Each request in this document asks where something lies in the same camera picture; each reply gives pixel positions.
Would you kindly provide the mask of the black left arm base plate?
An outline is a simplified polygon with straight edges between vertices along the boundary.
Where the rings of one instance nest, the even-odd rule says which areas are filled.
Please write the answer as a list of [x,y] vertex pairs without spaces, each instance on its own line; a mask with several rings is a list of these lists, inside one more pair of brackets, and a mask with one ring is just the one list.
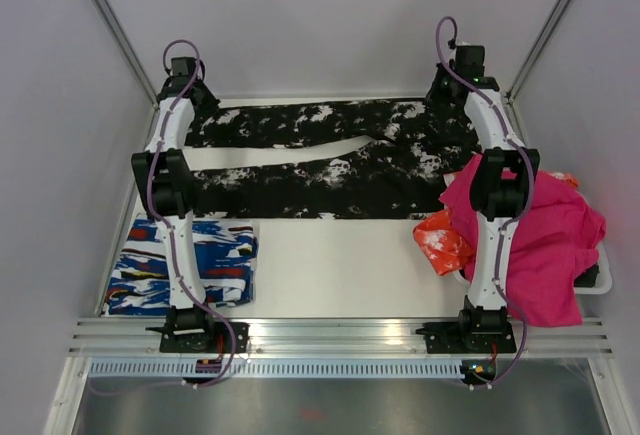
[[230,322],[227,326],[209,319],[172,325],[166,321],[163,326],[147,327],[146,331],[160,335],[161,353],[246,353],[249,341],[249,325],[241,322]]

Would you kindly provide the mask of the black white splattered trousers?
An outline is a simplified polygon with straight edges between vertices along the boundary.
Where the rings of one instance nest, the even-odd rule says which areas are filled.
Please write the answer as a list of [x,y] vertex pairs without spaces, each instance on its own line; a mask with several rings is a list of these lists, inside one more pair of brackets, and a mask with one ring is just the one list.
[[420,219],[442,209],[444,177],[480,150],[462,108],[426,98],[239,106],[201,112],[190,148],[309,148],[359,136],[333,158],[204,169],[196,216]]

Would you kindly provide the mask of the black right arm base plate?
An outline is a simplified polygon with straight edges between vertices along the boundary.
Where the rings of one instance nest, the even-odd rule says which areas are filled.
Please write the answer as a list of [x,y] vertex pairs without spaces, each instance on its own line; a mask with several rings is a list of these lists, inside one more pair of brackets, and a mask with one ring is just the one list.
[[427,322],[416,330],[424,338],[429,354],[514,354],[517,352],[512,325],[497,330],[462,328],[458,322]]

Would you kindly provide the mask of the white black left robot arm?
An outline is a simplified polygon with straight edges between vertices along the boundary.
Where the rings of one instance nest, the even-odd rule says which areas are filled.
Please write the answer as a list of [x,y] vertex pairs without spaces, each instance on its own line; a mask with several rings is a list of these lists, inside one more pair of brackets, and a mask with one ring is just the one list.
[[156,127],[144,151],[131,157],[144,210],[165,249],[169,310],[164,325],[154,329],[161,334],[163,353],[203,353],[218,338],[193,240],[196,181],[183,152],[198,104],[215,100],[203,83],[202,69],[195,57],[176,57],[165,67]]

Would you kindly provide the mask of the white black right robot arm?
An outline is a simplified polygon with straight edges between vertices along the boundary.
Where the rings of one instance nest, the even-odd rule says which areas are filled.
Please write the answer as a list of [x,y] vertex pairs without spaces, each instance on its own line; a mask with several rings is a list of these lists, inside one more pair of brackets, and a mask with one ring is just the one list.
[[516,341],[508,319],[513,303],[506,297],[511,245],[520,219],[530,209],[540,162],[526,148],[503,112],[494,78],[485,74],[481,45],[449,42],[430,95],[463,108],[482,153],[469,188],[476,214],[478,242],[473,279],[457,319],[427,322],[422,335],[430,354],[511,354]]

